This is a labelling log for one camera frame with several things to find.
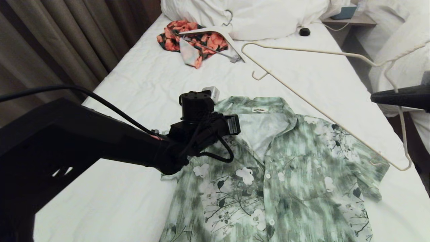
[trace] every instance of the shirt label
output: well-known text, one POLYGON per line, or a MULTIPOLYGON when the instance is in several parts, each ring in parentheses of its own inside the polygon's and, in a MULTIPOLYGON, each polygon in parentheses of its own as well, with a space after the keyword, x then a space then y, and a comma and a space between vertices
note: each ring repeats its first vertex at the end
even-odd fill
POLYGON ((268 112, 269 109, 253 107, 252 112, 268 112))

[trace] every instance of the white bed sheet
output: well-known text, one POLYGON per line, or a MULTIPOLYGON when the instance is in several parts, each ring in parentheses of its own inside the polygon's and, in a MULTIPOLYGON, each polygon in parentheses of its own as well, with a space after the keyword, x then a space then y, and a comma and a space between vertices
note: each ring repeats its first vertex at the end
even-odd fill
MULTIPOLYGON (((232 64, 214 55, 198 70, 184 65, 179 53, 164 51, 156 42, 168 22, 160 16, 95 90, 145 127, 168 129, 181 117, 178 96, 208 86, 216 86, 221 99, 281 96, 295 113, 324 118, 272 77, 254 80, 252 70, 257 75, 263 71, 251 61, 232 64)), ((293 34, 262 42, 340 51, 323 25, 309 28, 309 37, 293 34)), ((406 166, 402 143, 345 57, 255 46, 249 52, 393 162, 406 166)), ((123 120, 92 99, 84 105, 123 120)), ((101 159, 37 213, 35 241, 158 241, 174 190, 175 181, 160 181, 153 168, 101 159)), ((430 199, 415 169, 399 172, 391 167, 380 191, 379 203, 366 199, 372 241, 428 241, 430 199)))

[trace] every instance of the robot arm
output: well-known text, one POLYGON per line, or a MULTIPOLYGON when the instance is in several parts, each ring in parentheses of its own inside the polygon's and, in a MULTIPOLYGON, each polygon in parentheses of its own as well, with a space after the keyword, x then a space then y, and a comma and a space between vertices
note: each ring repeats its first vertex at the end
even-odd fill
POLYGON ((45 204, 100 158, 154 167, 164 174, 180 171, 188 156, 231 162, 233 153, 221 137, 239 134, 239 120, 237 115, 214 112, 211 96, 211 91, 182 94, 182 121, 167 135, 144 132, 65 99, 1 128, 0 225, 28 234, 23 221, 33 221, 45 204), (218 140, 230 158, 201 152, 218 140))

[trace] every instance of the curtain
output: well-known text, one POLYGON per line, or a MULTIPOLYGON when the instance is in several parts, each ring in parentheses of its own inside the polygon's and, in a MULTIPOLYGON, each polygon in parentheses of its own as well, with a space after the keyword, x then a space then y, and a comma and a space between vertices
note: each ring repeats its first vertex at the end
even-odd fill
MULTIPOLYGON (((57 84, 94 90, 159 7, 159 0, 0 0, 0 95, 57 84)), ((0 127, 60 97, 85 98, 64 90, 0 103, 0 127)))

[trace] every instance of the shirt pocket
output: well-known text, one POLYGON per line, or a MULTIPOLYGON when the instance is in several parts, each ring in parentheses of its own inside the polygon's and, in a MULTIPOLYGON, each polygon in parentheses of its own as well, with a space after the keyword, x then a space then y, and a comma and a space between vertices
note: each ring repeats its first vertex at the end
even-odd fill
POLYGON ((302 201, 320 197, 333 186, 331 178, 325 175, 324 160, 320 157, 287 157, 277 172, 286 192, 302 201))

